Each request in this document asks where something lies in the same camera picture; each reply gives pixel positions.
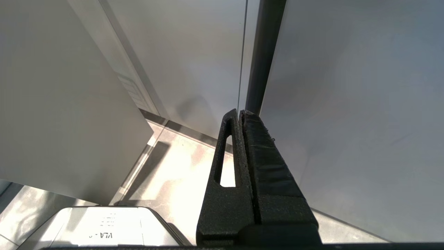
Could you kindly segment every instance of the tiled floor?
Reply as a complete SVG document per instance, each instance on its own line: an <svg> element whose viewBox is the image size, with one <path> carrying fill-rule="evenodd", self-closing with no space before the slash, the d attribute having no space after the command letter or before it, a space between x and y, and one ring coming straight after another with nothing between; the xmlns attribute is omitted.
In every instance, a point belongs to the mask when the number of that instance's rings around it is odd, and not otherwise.
<svg viewBox="0 0 444 250"><path fill-rule="evenodd" d="M149 122L154 131L148 157L137 171L120 205L148 206L195 244L200 213L214 148L164 125ZM234 186L233 156L225 154L221 185ZM0 214L0 249L15 250L43 222L64 207L93 206L63 195L15 184L14 195ZM325 243L384 242L361 230L315 213Z"/></svg>

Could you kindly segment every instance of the floor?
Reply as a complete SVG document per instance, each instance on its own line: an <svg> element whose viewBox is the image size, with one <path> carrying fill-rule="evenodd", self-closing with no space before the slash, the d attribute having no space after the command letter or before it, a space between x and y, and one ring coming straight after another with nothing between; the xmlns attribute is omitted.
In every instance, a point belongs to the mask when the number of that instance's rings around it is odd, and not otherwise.
<svg viewBox="0 0 444 250"><path fill-rule="evenodd" d="M147 206L175 226L192 244L214 147L165 126L148 121L154 131L147 157L135 168L128 187L112 205ZM226 153L221 185L234 186L233 155ZM93 206L45 190L12 184L0 202L0 248L15 250L53 214L69 206ZM324 243L385 242L384 240L314 212Z"/></svg>

